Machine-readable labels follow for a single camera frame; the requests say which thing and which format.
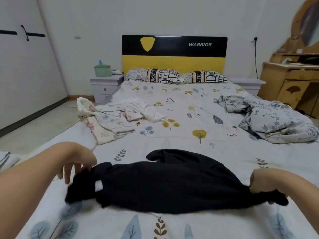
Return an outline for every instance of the baseboard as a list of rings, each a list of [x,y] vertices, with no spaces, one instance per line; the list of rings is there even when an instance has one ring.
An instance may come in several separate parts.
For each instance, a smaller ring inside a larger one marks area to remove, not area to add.
[[[9,126],[6,126],[5,128],[0,129],[0,137],[3,137],[4,135],[8,134],[9,132],[12,132],[13,130],[27,124],[28,122],[36,119],[39,116],[42,116],[43,114],[53,110],[54,108],[58,107],[59,105],[62,105],[63,103],[66,103],[68,101],[68,98],[63,98],[62,100],[59,100],[58,102],[55,102],[54,104],[47,106],[46,108],[43,108],[30,116],[27,116]]]
[[[79,97],[83,97],[83,98],[88,99],[89,101],[95,102],[94,96],[68,96],[68,99],[70,101],[76,101]]]

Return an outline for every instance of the black garment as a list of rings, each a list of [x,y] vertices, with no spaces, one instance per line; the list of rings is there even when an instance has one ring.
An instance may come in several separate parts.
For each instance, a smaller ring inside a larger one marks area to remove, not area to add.
[[[65,201],[96,198],[106,207],[156,213],[241,209],[274,201],[287,205],[279,191],[251,194],[249,187],[223,164],[201,154],[175,149],[155,150],[146,158],[157,162],[101,163],[74,177]],[[95,192],[95,181],[103,189]]]

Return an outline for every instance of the forearm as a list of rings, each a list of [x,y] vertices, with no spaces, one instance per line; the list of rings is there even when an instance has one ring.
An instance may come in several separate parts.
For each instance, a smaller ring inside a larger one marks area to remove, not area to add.
[[[281,170],[278,190],[289,196],[319,234],[319,189],[304,178]]]
[[[16,237],[73,152],[73,143],[59,143],[0,174],[1,239]]]

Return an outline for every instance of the mirror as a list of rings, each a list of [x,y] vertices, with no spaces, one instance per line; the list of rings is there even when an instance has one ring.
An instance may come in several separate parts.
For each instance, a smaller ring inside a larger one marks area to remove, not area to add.
[[[319,1],[313,3],[301,20],[301,38],[305,46],[312,46],[319,41]]]

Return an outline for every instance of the yellow shield emblem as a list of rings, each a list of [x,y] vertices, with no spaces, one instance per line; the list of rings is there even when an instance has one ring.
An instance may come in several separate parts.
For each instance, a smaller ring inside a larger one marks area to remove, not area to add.
[[[155,39],[153,37],[143,37],[141,38],[142,47],[146,52],[150,51],[153,47]]]

